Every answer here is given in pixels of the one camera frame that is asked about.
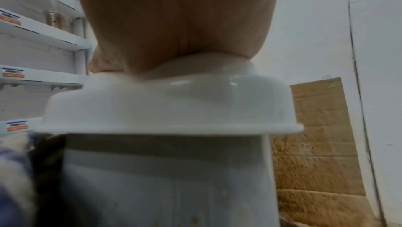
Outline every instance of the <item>orange label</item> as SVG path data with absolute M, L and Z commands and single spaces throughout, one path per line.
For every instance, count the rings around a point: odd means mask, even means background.
M 11 22 L 11 23 L 14 23 L 14 24 L 17 24 L 17 25 L 20 25 L 20 26 L 21 26 L 21 22 L 20 22 L 20 21 L 13 20 L 13 19 L 7 18 L 7 17 L 5 17 L 5 16 L 1 16 L 1 15 L 0 15 L 0 20 L 8 21 L 8 22 Z
M 13 131 L 24 130 L 24 129 L 28 129 L 28 125 L 25 125 L 25 126 L 8 127 L 8 128 L 7 128 L 7 131 L 8 131 L 8 132 L 13 132 Z
M 3 72 L 1 75 L 2 75 L 3 77 L 25 78 L 25 75 L 23 75 L 23 74 L 17 74 L 17 73 L 5 73 L 5 72 Z

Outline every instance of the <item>white container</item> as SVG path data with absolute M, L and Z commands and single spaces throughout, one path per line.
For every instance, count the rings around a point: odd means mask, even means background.
M 83 226 L 279 227 L 268 134 L 302 129 L 289 86 L 204 53 L 97 74 L 53 96 L 37 131 L 69 134 L 63 189 Z

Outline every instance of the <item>bare skin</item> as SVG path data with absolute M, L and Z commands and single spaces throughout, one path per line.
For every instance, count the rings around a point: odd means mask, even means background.
M 276 0 L 81 0 L 99 41 L 90 71 L 148 71 L 208 51 L 252 58 Z

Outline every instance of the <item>shelf label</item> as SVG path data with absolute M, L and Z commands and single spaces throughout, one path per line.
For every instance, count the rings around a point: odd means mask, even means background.
M 7 13 L 5 11 L 0 10 L 0 20 L 7 21 L 13 24 L 17 24 L 21 26 L 20 17 L 15 16 L 11 13 Z
M 28 129 L 28 120 L 6 123 L 5 128 L 8 132 Z
M 25 78 L 24 70 L 12 69 L 12 68 L 1 68 L 1 76 L 10 78 Z

